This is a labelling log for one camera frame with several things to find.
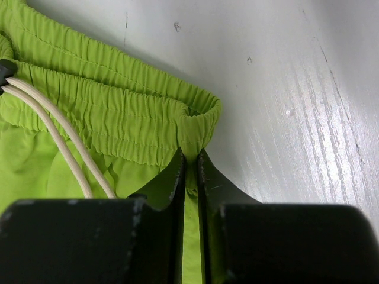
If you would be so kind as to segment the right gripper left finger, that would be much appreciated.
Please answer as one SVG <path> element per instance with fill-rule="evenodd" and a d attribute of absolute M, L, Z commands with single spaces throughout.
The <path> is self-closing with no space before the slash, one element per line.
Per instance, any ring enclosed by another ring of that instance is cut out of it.
<path fill-rule="evenodd" d="M 124 199 L 21 199 L 1 215 L 2 283 L 181 283 L 186 160 Z"/>

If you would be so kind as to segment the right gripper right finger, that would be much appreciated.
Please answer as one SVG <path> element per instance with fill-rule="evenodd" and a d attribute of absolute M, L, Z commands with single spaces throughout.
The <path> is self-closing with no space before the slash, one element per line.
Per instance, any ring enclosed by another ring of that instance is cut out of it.
<path fill-rule="evenodd" d="M 205 151 L 197 169 L 204 283 L 378 282 L 378 241 L 358 208 L 259 202 Z"/>

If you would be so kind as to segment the lime green shorts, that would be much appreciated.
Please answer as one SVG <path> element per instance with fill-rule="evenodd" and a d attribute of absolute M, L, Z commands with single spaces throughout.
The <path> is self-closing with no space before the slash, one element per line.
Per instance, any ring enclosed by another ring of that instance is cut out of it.
<path fill-rule="evenodd" d="M 188 162 L 182 281 L 201 283 L 196 159 L 221 100 L 28 6 L 1 2 L 1 57 L 73 125 L 113 192 L 125 198 L 181 149 Z M 19 199 L 81 198 L 81 187 L 38 115 L 1 96 L 1 209 Z"/>

